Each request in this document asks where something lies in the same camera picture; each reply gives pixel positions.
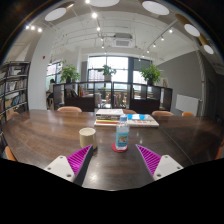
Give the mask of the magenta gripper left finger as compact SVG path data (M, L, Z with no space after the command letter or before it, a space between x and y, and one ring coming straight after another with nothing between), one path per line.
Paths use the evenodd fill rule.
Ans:
M67 157L58 156L45 168L45 171L81 186L92 155L93 146L88 145Z

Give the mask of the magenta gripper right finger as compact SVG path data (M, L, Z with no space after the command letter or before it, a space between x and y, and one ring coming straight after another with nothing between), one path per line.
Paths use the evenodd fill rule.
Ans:
M182 166L169 155L158 155L150 149L136 145L151 175L157 181L182 169Z

